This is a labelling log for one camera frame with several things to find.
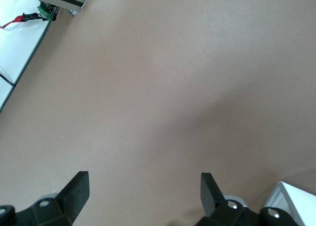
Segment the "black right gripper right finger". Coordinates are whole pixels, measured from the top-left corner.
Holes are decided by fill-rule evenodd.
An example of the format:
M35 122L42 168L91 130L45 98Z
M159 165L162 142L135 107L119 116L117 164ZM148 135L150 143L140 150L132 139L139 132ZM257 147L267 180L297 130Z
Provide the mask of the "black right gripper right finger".
M198 226L296 226L284 210L265 207L259 213L251 211L234 199L226 199L212 174L201 173L200 198L205 211Z

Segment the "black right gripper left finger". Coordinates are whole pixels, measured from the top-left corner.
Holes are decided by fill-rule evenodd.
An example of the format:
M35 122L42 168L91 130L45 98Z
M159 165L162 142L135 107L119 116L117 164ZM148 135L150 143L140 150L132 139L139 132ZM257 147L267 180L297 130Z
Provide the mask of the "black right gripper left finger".
M79 171L59 193L42 196L27 209L0 207L2 226L72 226L89 199L89 173Z

